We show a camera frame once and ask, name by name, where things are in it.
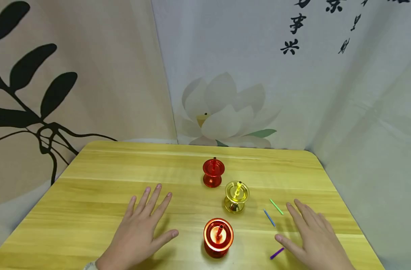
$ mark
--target wooden table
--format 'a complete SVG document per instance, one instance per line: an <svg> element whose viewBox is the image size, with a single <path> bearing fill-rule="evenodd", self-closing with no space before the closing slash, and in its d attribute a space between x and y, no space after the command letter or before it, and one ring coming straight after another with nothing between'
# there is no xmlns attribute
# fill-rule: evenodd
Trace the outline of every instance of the wooden table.
<svg viewBox="0 0 411 270"><path fill-rule="evenodd" d="M202 165L214 156L225 164L225 173L222 185L212 189L202 183ZM225 185L234 180L251 192L241 214L223 208ZM162 194L172 191L173 197L156 232L176 228L180 234L140 269L304 269L286 250L269 259L281 246L262 210L280 233L301 243L285 207L294 198L329 219L356 269L384 269L308 151L133 142L88 144L0 248L0 269L82 269L111 242L130 197L157 183L163 184ZM235 234L222 259L203 249L203 228L216 217L230 222Z"/></svg>

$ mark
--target purple stick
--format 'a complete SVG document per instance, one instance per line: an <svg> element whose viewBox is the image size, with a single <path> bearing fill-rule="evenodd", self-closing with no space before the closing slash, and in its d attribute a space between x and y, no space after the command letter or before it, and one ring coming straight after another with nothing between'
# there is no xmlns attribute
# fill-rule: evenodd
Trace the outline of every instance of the purple stick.
<svg viewBox="0 0 411 270"><path fill-rule="evenodd" d="M270 259L271 260L274 259L274 257L278 256L279 253L281 253L284 249L285 249L284 247L279 249L276 253L274 253L273 255L270 256Z"/></svg>

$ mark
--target yellow spinning top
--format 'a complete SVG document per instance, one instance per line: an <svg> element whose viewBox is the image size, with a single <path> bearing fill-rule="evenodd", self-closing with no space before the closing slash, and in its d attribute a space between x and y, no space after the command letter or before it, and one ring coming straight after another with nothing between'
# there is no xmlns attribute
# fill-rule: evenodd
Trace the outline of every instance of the yellow spinning top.
<svg viewBox="0 0 411 270"><path fill-rule="evenodd" d="M229 182L225 187L225 208L231 213L240 213L249 198L249 188L241 181Z"/></svg>

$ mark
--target curtain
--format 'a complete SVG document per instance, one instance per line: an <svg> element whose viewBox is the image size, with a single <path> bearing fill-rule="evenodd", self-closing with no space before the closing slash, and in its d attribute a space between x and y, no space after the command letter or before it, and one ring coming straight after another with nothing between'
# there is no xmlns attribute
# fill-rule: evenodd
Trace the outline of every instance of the curtain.
<svg viewBox="0 0 411 270"><path fill-rule="evenodd" d="M151 3L0 0L0 138L0 245L86 143L176 143Z"/></svg>
<svg viewBox="0 0 411 270"><path fill-rule="evenodd" d="M152 6L179 143L313 152L384 266L411 269L411 1Z"/></svg>

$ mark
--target spinning top base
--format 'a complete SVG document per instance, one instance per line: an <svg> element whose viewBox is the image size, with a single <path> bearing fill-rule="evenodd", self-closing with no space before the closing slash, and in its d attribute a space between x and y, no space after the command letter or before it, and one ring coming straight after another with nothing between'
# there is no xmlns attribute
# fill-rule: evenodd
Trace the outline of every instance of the spinning top base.
<svg viewBox="0 0 411 270"><path fill-rule="evenodd" d="M243 211L244 204L235 204L225 197L225 208L231 213L237 214Z"/></svg>
<svg viewBox="0 0 411 270"><path fill-rule="evenodd" d="M206 244L206 242L204 242L204 248L205 248L206 253L210 257L215 258L215 259L222 258L223 256L226 255L226 253L228 253L228 249L224 251L214 251Z"/></svg>
<svg viewBox="0 0 411 270"><path fill-rule="evenodd" d="M222 177L220 176L212 177L212 176L204 174L204 177L202 178L202 180L204 184L210 188L211 187L216 188L222 183Z"/></svg>

